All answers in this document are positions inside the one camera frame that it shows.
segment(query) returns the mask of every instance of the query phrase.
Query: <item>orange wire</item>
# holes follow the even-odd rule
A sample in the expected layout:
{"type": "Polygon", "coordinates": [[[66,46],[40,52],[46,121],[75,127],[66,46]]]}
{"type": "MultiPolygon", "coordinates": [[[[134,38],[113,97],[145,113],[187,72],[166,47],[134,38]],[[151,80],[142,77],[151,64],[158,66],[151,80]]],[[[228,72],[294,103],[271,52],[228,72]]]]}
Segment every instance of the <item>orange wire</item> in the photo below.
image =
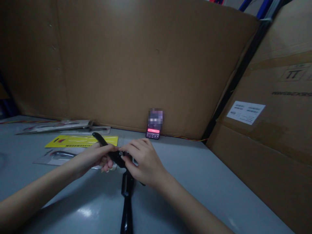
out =
{"type": "Polygon", "coordinates": [[[188,138],[186,138],[186,137],[181,137],[181,136],[174,136],[174,137],[176,137],[176,138],[181,138],[181,139],[186,139],[186,140],[190,140],[190,141],[205,141],[205,140],[208,140],[208,138],[203,139],[203,140],[193,140],[193,139],[188,139],[188,138]]]}

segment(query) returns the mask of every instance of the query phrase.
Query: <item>red button on phone screen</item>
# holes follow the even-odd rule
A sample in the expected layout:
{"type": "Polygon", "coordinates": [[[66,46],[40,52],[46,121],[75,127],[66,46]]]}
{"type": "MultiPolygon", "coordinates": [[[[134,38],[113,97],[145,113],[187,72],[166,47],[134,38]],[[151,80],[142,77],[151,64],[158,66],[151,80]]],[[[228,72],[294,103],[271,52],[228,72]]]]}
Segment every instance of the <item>red button on phone screen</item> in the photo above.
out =
{"type": "Polygon", "coordinates": [[[147,129],[147,131],[148,131],[148,132],[155,132],[155,133],[159,133],[159,132],[160,132],[159,130],[156,130],[156,129],[150,129],[150,128],[149,128],[149,129],[147,129]]]}

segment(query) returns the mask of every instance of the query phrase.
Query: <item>white label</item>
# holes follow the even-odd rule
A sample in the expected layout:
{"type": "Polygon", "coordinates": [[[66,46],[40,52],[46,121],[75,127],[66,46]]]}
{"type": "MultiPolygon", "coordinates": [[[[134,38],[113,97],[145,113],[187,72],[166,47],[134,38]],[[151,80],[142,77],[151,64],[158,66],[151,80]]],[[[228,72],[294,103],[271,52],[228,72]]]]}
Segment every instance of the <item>white label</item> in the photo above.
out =
{"type": "Polygon", "coordinates": [[[265,105],[235,101],[227,117],[252,125],[265,105]]]}

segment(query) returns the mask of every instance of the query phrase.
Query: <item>packing tape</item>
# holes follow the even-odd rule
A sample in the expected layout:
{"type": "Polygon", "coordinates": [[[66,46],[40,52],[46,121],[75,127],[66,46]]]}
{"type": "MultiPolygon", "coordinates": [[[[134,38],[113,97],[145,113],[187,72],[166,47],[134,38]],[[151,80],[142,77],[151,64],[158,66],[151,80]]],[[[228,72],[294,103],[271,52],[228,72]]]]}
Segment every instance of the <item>packing tape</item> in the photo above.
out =
{"type": "Polygon", "coordinates": [[[253,71],[276,67],[287,67],[295,64],[312,62],[312,51],[289,55],[280,58],[267,59],[259,63],[250,63],[243,76],[250,76],[253,71]]]}

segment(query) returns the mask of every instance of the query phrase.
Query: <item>yellow package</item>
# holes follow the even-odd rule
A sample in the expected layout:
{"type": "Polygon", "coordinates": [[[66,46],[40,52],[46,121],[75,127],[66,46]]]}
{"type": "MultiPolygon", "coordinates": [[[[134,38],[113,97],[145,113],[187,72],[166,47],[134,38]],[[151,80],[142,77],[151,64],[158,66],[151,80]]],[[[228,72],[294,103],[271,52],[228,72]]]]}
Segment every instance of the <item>yellow package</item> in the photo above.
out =
{"type": "MultiPolygon", "coordinates": [[[[118,136],[103,136],[107,143],[117,146],[118,136]]],[[[90,147],[98,142],[93,136],[60,135],[48,143],[46,148],[90,147]]]]}

